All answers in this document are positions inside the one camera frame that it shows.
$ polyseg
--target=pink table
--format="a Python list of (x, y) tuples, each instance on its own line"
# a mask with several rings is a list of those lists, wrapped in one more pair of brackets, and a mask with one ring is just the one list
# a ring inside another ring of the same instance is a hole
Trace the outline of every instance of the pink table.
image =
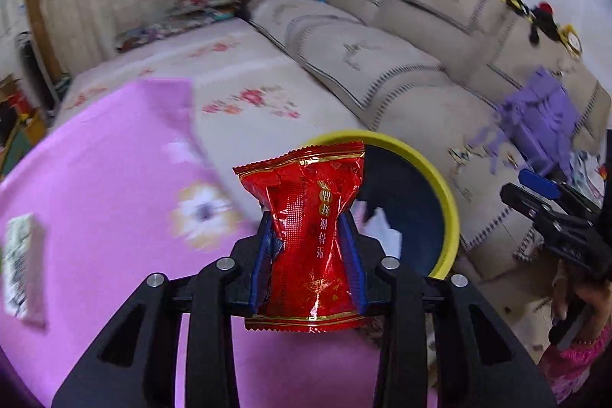
[[(131, 83), (60, 127), (0, 184), (0, 227), (33, 212), (47, 231), (47, 327), (0, 312), (0, 345), (45, 406), (149, 273), (171, 279), (197, 273), (254, 232), (246, 223), (216, 241), (173, 232), (185, 189), (216, 186), (215, 172), (189, 147), (191, 109), (188, 82)], [(379, 352), (353, 331), (304, 335), (248, 332), (238, 319), (233, 325), (243, 408), (371, 406)]]

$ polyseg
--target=hand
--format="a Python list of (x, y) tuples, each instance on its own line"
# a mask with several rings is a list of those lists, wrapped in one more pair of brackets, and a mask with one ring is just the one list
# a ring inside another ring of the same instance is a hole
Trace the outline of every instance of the hand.
[[(562, 320), (567, 317), (569, 286), (565, 263), (560, 261), (559, 273), (553, 284), (553, 311)], [(612, 313), (612, 284), (609, 281), (601, 283), (583, 281), (572, 284), (571, 289), (576, 296), (595, 309), (595, 313), (584, 324), (576, 338), (587, 343), (595, 341), (602, 334)]]

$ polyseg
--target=white flower pattern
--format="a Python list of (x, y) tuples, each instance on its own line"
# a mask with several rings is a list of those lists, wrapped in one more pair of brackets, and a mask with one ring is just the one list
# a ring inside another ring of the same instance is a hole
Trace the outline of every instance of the white flower pattern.
[(180, 192), (173, 218), (176, 236), (185, 237), (196, 249), (215, 248), (238, 222), (231, 201), (207, 183), (196, 183)]

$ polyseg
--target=bag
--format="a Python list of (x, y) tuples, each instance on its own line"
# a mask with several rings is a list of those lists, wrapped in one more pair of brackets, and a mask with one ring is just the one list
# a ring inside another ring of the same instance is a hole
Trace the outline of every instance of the bag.
[[(485, 146), (492, 156), (492, 173), (501, 143), (510, 140), (538, 175), (546, 176), (559, 165), (570, 179), (571, 135), (579, 114), (555, 77), (540, 68), (524, 88), (504, 100), (498, 113), (501, 130)], [(483, 129), (469, 146), (484, 143), (488, 132), (488, 127)]]

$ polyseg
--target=metal screw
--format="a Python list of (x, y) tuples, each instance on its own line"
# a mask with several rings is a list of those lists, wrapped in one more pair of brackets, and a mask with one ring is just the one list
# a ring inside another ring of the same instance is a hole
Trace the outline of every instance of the metal screw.
[(151, 273), (151, 275), (147, 277), (147, 285), (150, 288), (158, 288), (163, 284), (164, 280), (165, 279), (161, 273)]
[(400, 267), (400, 261), (393, 256), (388, 256), (382, 259), (381, 265), (387, 270), (396, 270)]
[(464, 288), (467, 286), (467, 277), (465, 275), (461, 275), (460, 273), (455, 273), (451, 277), (451, 282), (456, 288)]
[(231, 270), (235, 266), (236, 262), (232, 258), (220, 258), (216, 261), (216, 267), (219, 270)]

